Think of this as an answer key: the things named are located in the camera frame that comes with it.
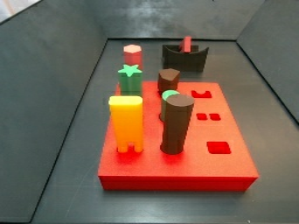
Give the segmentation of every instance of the shape sorter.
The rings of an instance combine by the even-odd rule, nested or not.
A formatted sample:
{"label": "shape sorter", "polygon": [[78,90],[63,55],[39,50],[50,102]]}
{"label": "shape sorter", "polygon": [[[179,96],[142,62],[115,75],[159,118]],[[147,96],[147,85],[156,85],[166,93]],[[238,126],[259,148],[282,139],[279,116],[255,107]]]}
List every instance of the shape sorter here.
{"label": "shape sorter", "polygon": [[162,152],[164,124],[155,81],[143,83],[144,150],[118,153],[112,123],[98,176],[106,190],[246,191],[258,179],[239,127],[218,83],[180,82],[178,91],[195,96],[184,149]]}

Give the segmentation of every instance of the dark brown cylinder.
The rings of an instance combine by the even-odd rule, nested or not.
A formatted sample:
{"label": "dark brown cylinder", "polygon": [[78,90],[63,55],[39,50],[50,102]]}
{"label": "dark brown cylinder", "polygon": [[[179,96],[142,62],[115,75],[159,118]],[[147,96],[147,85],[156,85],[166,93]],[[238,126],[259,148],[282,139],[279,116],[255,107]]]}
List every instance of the dark brown cylinder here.
{"label": "dark brown cylinder", "polygon": [[163,123],[162,151],[179,154],[183,151],[184,139],[192,116],[194,99],[184,94],[174,94],[167,98]]}
{"label": "dark brown cylinder", "polygon": [[175,69],[163,69],[159,72],[158,89],[162,94],[166,90],[176,90],[180,79],[180,71]]}

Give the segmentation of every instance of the green piece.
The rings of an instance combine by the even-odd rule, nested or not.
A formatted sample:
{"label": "green piece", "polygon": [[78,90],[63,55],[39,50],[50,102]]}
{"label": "green piece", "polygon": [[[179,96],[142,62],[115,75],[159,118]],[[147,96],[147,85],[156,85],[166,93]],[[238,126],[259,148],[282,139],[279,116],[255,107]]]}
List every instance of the green piece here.
{"label": "green piece", "polygon": [[143,71],[138,69],[138,65],[124,65],[118,71],[118,80],[122,95],[143,96]]}
{"label": "green piece", "polygon": [[166,100],[171,95],[178,95],[179,92],[175,90],[166,90],[163,92],[163,102],[162,102],[162,114],[160,114],[160,119],[164,121],[164,108],[166,108]]}

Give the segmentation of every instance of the yellow block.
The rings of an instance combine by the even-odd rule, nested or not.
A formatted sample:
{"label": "yellow block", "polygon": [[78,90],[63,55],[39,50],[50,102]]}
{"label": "yellow block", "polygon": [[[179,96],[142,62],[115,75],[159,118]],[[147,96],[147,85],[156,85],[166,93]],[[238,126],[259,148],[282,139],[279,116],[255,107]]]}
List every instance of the yellow block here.
{"label": "yellow block", "polygon": [[134,95],[111,96],[108,105],[118,152],[127,152],[128,144],[135,145],[136,152],[143,151],[143,98]]}

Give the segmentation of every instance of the green star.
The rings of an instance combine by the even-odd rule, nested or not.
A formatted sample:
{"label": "green star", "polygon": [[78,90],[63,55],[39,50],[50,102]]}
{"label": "green star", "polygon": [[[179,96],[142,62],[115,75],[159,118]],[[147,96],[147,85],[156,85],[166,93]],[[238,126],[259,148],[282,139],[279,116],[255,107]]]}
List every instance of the green star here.
{"label": "green star", "polygon": [[143,71],[138,69],[138,65],[128,66],[124,65],[124,68],[118,71],[120,74],[126,74],[127,77],[131,77],[134,74],[140,74]]}

